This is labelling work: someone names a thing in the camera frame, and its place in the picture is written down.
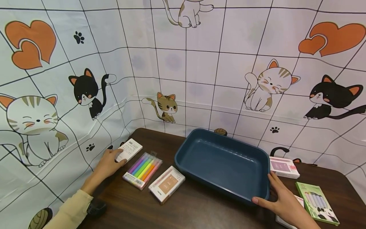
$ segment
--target cartoon yarn ball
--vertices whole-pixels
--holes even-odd
[[[217,134],[220,134],[220,135],[224,135],[224,136],[228,135],[228,132],[226,132],[226,130],[224,130],[222,128],[218,128],[214,132],[217,133]]]
[[[52,210],[44,208],[33,217],[28,229],[42,229],[52,218]]]

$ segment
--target marker pen set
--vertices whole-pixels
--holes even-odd
[[[144,153],[140,159],[123,175],[123,179],[142,190],[152,175],[160,167],[163,161],[148,153]]]

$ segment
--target black paw print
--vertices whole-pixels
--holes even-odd
[[[78,43],[78,44],[83,44],[84,43],[84,37],[82,37],[82,34],[81,33],[78,33],[78,31],[75,31],[75,35],[74,35],[74,38],[75,38],[75,40],[76,40],[76,43]]]
[[[269,131],[272,131],[272,133],[274,134],[274,133],[278,133],[278,131],[279,131],[280,129],[279,128],[277,128],[277,127],[272,127]]]
[[[88,151],[92,151],[93,149],[94,149],[94,143],[92,143],[92,144],[89,144],[89,146],[86,148],[86,151],[88,152]]]

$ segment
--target tray rim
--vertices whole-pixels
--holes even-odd
[[[209,181],[209,180],[207,180],[207,179],[204,179],[204,178],[202,178],[201,176],[196,175],[195,173],[192,173],[192,172],[190,172],[190,171],[188,171],[188,170],[186,170],[186,169],[183,169],[183,168],[181,167],[181,165],[177,162],[177,155],[178,155],[178,153],[180,152],[181,148],[182,148],[182,147],[183,147],[183,145],[186,143],[186,141],[188,140],[188,138],[192,135],[192,133],[197,132],[197,131],[204,131],[204,132],[209,132],[210,134],[216,134],[216,133],[214,133],[214,132],[212,132],[212,131],[209,131],[209,130],[206,130],[206,129],[203,129],[203,128],[197,128],[197,129],[192,130],[192,132],[191,132],[191,133],[186,137],[186,139],[185,139],[185,140],[184,140],[184,142],[180,145],[179,149],[177,150],[177,152],[176,152],[176,153],[175,153],[175,155],[174,155],[174,162],[175,162],[175,164],[177,165],[177,167],[179,168],[179,170],[184,171],[184,172],[186,172],[186,173],[189,173],[190,175],[193,175],[193,176],[195,176],[195,177],[197,177],[197,178],[199,178],[199,179],[201,179],[201,180],[203,180],[203,181],[205,181],[205,182],[207,182],[207,183],[210,183],[210,184],[212,184],[212,185],[214,185],[214,186],[216,186],[216,187],[218,187],[218,188],[220,188],[220,189],[222,189],[222,190],[225,190],[225,191],[227,191],[227,192],[229,192],[229,193],[231,193],[231,194],[233,194],[233,195],[235,195],[235,196],[237,196],[237,197],[239,197],[239,198],[243,198],[244,200],[246,200],[246,201],[248,201],[248,202],[252,203],[252,200],[251,200],[251,199],[248,199],[248,198],[247,198],[247,197],[245,197],[245,196],[242,196],[242,195],[239,195],[239,194],[237,194],[237,193],[235,193],[235,192],[232,192],[232,191],[228,190],[227,188],[224,188],[224,187],[222,187],[222,186],[220,186],[220,185],[217,185],[216,183],[213,183],[213,182],[211,182],[211,181]],[[268,154],[267,154],[264,150],[262,150],[261,148],[256,147],[256,146],[249,145],[249,144],[247,144],[247,143],[245,143],[245,142],[242,142],[242,141],[236,140],[236,139],[234,139],[234,138],[230,138],[230,137],[228,137],[228,136],[224,136],[224,135],[220,135],[220,136],[222,136],[222,137],[226,137],[226,138],[229,138],[229,139],[231,139],[231,140],[234,140],[234,141],[240,142],[240,143],[242,143],[242,144],[248,145],[248,146],[250,146],[250,147],[254,147],[254,148],[259,149],[263,154],[265,154],[265,155],[267,156],[267,162],[268,162],[268,172],[267,172],[267,174],[269,174],[269,172],[270,172],[270,160],[269,160],[269,156],[268,156]],[[269,186],[270,186],[270,185],[269,185],[269,181],[268,181],[268,186],[267,186],[266,196],[264,197],[264,199],[265,199],[265,200],[268,200],[268,199],[269,199]]]

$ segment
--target cat tail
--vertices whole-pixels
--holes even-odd
[[[156,103],[154,100],[150,98],[143,98],[142,103],[153,105],[153,107],[155,108],[156,116],[158,116],[159,119],[163,120],[162,117],[159,115],[158,108],[156,108]]]
[[[178,22],[176,22],[176,21],[173,19],[172,14],[170,13],[168,0],[163,0],[163,3],[164,3],[165,11],[166,11],[166,13],[167,13],[168,20],[170,21],[170,23],[172,23],[173,25],[179,25],[179,24],[178,24]]]
[[[20,134],[10,130],[0,131],[0,145],[12,145],[18,151],[19,158],[26,166],[32,166],[28,160],[28,155],[24,149],[23,138]]]
[[[356,107],[350,111],[347,111],[344,114],[341,115],[337,115],[337,116],[328,116],[328,118],[332,118],[332,119],[342,119],[345,117],[348,117],[350,115],[354,115],[354,114],[361,114],[361,113],[366,113],[366,105],[360,106],[360,107]]]
[[[253,73],[245,74],[245,79],[249,83],[249,93],[244,97],[244,103],[248,100],[248,98],[253,94],[255,87],[257,86],[258,79]]]
[[[105,94],[105,88],[107,87],[107,82],[105,81],[106,79],[109,78],[109,74],[105,74],[103,77],[102,77],[102,92],[103,92],[103,104],[102,104],[102,107],[105,106],[106,102],[107,102],[107,96]]]

